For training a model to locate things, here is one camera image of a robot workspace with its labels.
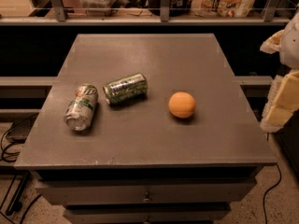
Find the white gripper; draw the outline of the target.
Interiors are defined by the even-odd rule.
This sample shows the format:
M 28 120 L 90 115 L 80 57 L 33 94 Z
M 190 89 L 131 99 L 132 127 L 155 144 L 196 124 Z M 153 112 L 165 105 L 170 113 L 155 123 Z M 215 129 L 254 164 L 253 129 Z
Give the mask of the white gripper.
M 268 54 L 279 52 L 280 61 L 290 68 L 299 68 L 299 13 L 286 25 L 268 37 L 260 46 Z M 299 71 L 275 76 L 262 113 L 261 128 L 264 132 L 275 133 L 282 129 L 299 109 Z

